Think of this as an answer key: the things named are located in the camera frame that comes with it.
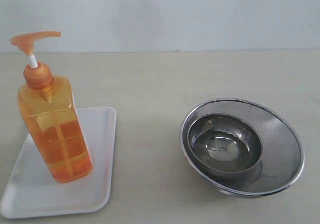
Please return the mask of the orange dish soap pump bottle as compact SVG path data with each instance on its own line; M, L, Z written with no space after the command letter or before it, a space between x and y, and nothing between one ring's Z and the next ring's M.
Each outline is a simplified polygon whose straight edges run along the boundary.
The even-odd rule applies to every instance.
M88 175L93 163L69 79L53 75L34 55L36 41L60 36L57 31L33 32L10 42L29 59L23 71L25 84L17 94L21 117L52 177L65 183Z

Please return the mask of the stainless steel bowl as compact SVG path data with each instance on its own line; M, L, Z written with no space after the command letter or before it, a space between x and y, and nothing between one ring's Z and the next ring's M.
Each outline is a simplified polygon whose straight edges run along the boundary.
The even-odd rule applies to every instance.
M238 117L202 116L187 128L184 138L189 158L210 178L244 179L261 165L262 141L254 128Z

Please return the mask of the stainless steel mesh colander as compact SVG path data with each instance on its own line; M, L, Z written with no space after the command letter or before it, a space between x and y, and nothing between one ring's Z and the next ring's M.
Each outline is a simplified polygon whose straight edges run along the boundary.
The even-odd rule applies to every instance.
M214 113L240 118L251 125L261 138L262 162L249 177L210 178L189 158L184 147L184 135L188 127L198 118ZM304 167L303 147L293 128L274 111L248 100L219 98L205 101L189 111L179 133L181 149L192 168L216 189L228 195L259 198L279 193L295 183Z

